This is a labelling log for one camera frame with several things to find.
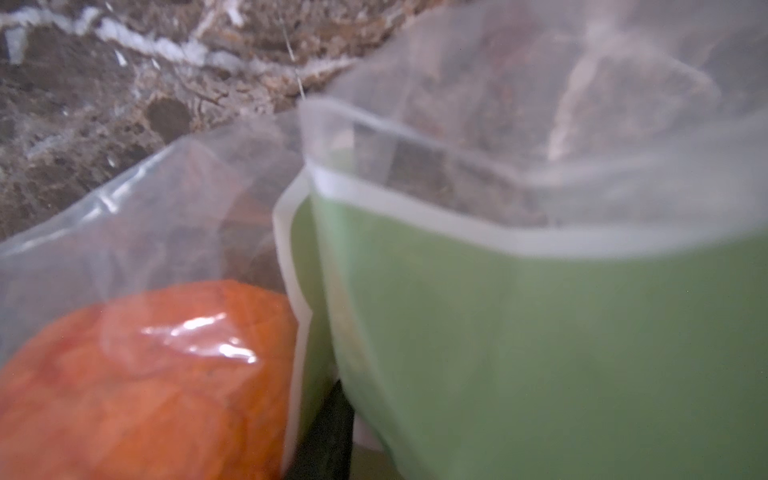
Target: brown marble surface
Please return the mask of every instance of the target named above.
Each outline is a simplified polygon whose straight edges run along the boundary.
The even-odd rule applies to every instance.
[[[297,76],[322,88],[438,3],[0,0],[0,240],[182,135],[291,108]]]

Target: plastic bag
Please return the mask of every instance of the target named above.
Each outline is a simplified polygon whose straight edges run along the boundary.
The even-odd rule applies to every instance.
[[[272,233],[301,167],[295,114],[242,122],[0,245],[0,477],[280,477],[333,384]]]
[[[301,104],[339,372],[405,478],[768,475],[765,11],[476,2]]]

